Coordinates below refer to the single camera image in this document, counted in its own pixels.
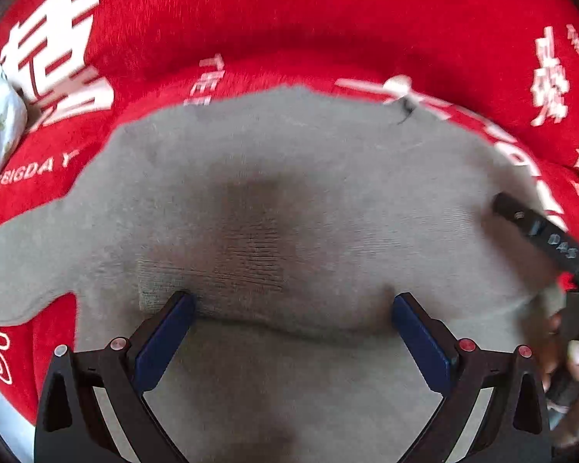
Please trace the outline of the person's right hand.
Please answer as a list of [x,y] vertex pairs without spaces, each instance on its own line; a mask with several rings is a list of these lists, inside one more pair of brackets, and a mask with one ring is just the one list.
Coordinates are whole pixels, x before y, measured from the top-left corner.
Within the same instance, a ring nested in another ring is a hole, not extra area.
[[[557,332],[560,327],[560,311],[553,314],[547,321],[545,341],[538,348],[537,357],[540,365],[540,374],[545,391],[550,384],[551,373],[557,368]],[[573,379],[579,383],[579,341],[572,340],[567,346],[567,366]],[[569,407],[552,431],[554,445],[558,448],[568,448],[579,444],[579,398]]]

